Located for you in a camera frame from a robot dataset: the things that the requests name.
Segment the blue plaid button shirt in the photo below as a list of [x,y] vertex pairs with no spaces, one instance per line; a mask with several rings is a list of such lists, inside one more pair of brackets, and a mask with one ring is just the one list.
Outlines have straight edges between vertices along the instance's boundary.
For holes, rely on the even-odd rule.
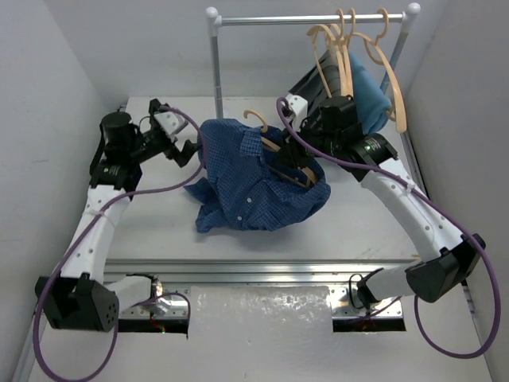
[[201,125],[198,153],[207,175],[186,191],[201,203],[195,225],[199,233],[213,228],[275,231],[300,223],[318,212],[331,188],[317,161],[309,168],[317,183],[306,185],[299,170],[281,165],[274,152],[263,147],[267,138],[279,145],[282,131],[262,132],[236,119],[209,119]]

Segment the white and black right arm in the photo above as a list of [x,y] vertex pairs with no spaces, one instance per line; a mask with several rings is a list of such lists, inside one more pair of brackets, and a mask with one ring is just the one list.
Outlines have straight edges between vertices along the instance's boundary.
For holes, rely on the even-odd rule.
[[470,276],[485,257],[486,244],[440,210],[406,172],[394,147],[380,134],[339,142],[320,151],[289,123],[289,100],[278,98],[276,110],[303,157],[323,158],[347,170],[372,192],[409,236],[418,260],[390,269],[380,268],[356,284],[357,300],[370,308],[385,298],[413,296],[436,302]]

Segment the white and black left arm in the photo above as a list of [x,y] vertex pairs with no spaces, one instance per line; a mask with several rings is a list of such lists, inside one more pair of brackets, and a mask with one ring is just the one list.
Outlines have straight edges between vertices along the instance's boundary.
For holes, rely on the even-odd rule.
[[183,112],[152,99],[148,121],[149,129],[142,131],[130,114],[114,111],[99,124],[101,138],[78,228],[56,269],[35,286],[38,308],[54,329],[109,332],[124,310],[156,296],[150,275],[130,273],[104,283],[115,230],[140,194],[142,163],[162,154],[184,167],[197,150],[189,140],[177,147],[177,134],[192,122]]

